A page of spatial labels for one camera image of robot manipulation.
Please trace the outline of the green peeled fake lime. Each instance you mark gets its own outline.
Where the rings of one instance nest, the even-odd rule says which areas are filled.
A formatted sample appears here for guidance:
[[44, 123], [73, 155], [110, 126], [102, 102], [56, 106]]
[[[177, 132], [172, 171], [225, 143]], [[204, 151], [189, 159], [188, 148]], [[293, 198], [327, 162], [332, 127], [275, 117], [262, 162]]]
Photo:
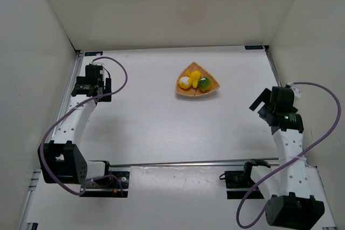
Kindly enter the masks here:
[[198, 81], [198, 88], [202, 92], [208, 92], [212, 87], [212, 82], [209, 78], [203, 77]]

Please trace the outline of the yellow fake pear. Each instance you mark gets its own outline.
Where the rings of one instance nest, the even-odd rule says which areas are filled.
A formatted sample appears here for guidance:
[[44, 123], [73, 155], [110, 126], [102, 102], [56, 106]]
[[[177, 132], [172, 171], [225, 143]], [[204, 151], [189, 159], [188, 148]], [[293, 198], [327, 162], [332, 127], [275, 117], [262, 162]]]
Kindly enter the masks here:
[[201, 79], [201, 72], [196, 70], [196, 71], [190, 71], [189, 69], [186, 70], [186, 76], [190, 77], [192, 79], [192, 85], [191, 87], [196, 89], [198, 87], [198, 81]]

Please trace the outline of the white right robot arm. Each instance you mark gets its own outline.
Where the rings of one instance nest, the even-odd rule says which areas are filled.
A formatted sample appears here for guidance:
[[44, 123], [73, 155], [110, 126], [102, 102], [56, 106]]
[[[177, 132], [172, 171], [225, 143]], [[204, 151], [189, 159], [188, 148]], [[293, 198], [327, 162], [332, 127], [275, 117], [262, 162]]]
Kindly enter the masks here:
[[293, 106], [295, 93], [291, 87], [272, 87], [250, 105], [271, 128], [277, 147], [279, 167], [271, 170], [264, 160], [249, 160], [244, 165], [245, 179], [253, 185], [245, 194], [259, 190], [266, 199], [260, 216], [270, 226], [289, 229], [312, 229], [325, 212], [316, 200], [307, 177], [308, 164], [303, 155], [303, 121]]

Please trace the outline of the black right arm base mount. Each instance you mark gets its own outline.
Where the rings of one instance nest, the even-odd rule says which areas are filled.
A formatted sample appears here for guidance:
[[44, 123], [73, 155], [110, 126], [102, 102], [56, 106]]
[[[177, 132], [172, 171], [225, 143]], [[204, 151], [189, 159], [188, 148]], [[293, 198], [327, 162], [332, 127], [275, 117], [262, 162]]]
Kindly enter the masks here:
[[219, 176], [219, 180], [225, 181], [228, 200], [241, 200], [245, 193], [254, 185], [254, 181], [251, 179], [251, 172], [252, 168], [256, 166], [271, 167], [268, 162], [264, 160], [251, 159], [244, 164], [241, 171], [225, 171]]

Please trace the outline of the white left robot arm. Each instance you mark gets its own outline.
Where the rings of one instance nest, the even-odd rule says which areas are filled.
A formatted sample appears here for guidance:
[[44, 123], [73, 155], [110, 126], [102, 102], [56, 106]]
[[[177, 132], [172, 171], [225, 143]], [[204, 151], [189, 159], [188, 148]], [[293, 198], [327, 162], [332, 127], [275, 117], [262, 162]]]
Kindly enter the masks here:
[[[68, 110], [87, 98], [109, 93], [111, 79], [105, 78], [102, 63], [89, 64], [85, 75], [77, 76]], [[86, 161], [80, 151], [80, 141], [86, 123], [98, 102], [109, 102], [110, 97], [91, 100], [76, 108], [57, 127], [52, 139], [44, 144], [44, 157], [52, 173], [64, 184], [83, 184], [85, 180], [104, 176], [105, 161]]]

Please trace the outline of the yellow peeled fake lemon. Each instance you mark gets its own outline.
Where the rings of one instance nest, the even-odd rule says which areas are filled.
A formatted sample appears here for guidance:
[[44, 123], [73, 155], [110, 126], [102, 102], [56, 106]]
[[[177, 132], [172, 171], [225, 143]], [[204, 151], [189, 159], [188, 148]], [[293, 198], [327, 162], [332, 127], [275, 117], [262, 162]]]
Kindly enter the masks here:
[[180, 88], [188, 89], [192, 85], [192, 79], [188, 76], [183, 76], [183, 77], [179, 78], [177, 83], [178, 83]]

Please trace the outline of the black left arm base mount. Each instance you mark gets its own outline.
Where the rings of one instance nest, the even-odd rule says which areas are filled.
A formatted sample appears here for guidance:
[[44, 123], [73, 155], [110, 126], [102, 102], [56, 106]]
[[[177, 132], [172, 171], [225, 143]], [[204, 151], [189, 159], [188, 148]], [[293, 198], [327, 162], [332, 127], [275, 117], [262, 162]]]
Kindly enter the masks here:
[[130, 169], [111, 168], [110, 174], [114, 175], [120, 184], [112, 177], [94, 180], [85, 185], [85, 192], [81, 197], [87, 198], [127, 198], [129, 192]]

